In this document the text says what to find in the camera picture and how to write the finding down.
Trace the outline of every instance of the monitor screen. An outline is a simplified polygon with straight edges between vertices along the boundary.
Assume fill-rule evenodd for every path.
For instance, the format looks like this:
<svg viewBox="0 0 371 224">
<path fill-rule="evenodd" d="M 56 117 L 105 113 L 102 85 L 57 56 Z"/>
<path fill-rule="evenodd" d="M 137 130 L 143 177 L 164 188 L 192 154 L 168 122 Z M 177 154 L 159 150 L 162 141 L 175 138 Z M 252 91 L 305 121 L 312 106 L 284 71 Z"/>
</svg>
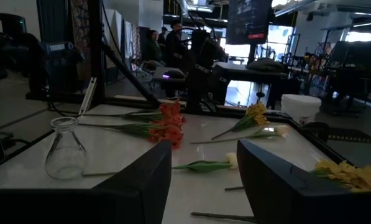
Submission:
<svg viewBox="0 0 371 224">
<path fill-rule="evenodd" d="M 272 0 L 231 0 L 227 44 L 261 44 L 268 36 Z"/>
</svg>

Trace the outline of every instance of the white flower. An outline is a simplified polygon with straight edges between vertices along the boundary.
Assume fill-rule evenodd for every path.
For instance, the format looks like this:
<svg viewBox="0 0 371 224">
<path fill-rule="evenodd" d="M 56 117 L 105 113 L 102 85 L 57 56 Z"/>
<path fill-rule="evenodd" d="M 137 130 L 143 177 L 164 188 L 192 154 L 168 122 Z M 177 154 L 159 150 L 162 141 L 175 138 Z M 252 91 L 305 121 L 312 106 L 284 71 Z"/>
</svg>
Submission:
<svg viewBox="0 0 371 224">
<path fill-rule="evenodd" d="M 230 169 L 237 169 L 237 158 L 236 158 L 236 153 L 235 152 L 230 152 L 225 154 L 225 157 L 227 158 L 227 161 L 232 165 Z"/>
<path fill-rule="evenodd" d="M 282 135 L 287 134 L 287 133 L 290 132 L 290 127 L 287 126 L 287 125 L 278 125 L 278 126 L 275 126 L 275 127 L 273 128 L 273 130 L 274 130 L 277 134 L 279 134 L 279 135 L 282 136 Z"/>
</svg>

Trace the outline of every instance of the white table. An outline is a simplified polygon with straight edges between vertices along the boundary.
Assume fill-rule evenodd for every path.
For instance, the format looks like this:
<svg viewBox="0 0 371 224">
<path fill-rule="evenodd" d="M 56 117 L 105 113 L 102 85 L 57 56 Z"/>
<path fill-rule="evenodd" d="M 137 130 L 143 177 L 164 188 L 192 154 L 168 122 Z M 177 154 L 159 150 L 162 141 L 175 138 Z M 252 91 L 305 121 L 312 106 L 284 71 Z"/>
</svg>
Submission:
<svg viewBox="0 0 371 224">
<path fill-rule="evenodd" d="M 99 105 L 89 113 L 120 114 L 135 110 L 137 109 Z M 236 141 L 205 145 L 190 144 L 191 141 L 208 140 L 212 136 L 229 129 L 237 122 L 236 119 L 189 114 L 186 114 L 185 118 L 184 139 L 181 149 L 173 151 L 173 166 L 201 159 L 224 161 L 225 153 L 236 152 Z M 130 123 L 117 118 L 91 116 L 80 117 L 79 121 L 89 124 Z M 250 129 L 241 133 L 228 134 L 227 137 L 244 136 L 253 131 L 253 129 Z M 146 140 L 105 129 L 79 126 L 76 133 L 88 153 L 86 173 L 119 172 L 153 146 Z M 53 135 L 50 135 L 1 165 L 0 188 L 90 189 L 110 177 L 86 177 L 68 181 L 51 179 L 45 173 L 44 162 L 52 139 Z M 316 161 L 320 158 L 327 158 L 294 129 L 285 138 L 259 139 L 253 140 L 253 142 L 304 170 L 314 169 Z M 207 174 L 173 170 L 163 223 L 222 223 L 217 220 L 191 217 L 191 212 L 252 215 L 252 210 L 243 190 L 224 191 L 225 187 L 241 185 L 238 170 L 220 170 Z"/>
</svg>

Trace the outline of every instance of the clear glass bottle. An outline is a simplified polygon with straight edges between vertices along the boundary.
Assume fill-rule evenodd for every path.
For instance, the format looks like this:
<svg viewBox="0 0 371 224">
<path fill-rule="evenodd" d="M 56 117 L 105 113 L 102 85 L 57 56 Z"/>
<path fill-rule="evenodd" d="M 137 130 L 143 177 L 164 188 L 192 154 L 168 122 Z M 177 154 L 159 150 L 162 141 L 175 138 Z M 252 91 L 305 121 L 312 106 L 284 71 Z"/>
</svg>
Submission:
<svg viewBox="0 0 371 224">
<path fill-rule="evenodd" d="M 50 122 L 55 137 L 46 158 L 45 169 L 54 179 L 74 179 L 85 170 L 86 149 L 74 132 L 78 123 L 76 118 L 71 117 L 56 118 Z"/>
</svg>

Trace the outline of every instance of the white container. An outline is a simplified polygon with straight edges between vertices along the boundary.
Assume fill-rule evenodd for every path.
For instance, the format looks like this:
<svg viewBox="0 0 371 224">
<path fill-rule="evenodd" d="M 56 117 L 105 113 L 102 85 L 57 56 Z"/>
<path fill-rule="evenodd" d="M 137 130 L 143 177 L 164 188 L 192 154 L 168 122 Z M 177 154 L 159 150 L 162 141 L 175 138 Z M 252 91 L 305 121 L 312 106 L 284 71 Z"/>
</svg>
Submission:
<svg viewBox="0 0 371 224">
<path fill-rule="evenodd" d="M 293 94 L 282 95 L 282 112 L 288 114 L 299 124 L 306 124 L 315 120 L 322 101 L 312 96 Z"/>
</svg>

